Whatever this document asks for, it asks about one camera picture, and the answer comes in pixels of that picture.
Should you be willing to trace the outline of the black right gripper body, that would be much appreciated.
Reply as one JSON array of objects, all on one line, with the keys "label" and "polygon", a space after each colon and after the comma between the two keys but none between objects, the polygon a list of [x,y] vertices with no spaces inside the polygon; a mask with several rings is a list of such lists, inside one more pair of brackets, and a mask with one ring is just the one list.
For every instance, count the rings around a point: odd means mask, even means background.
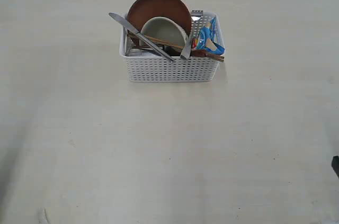
[{"label": "black right gripper body", "polygon": [[339,176],[339,156],[334,156],[332,159],[332,169],[335,174]]}]

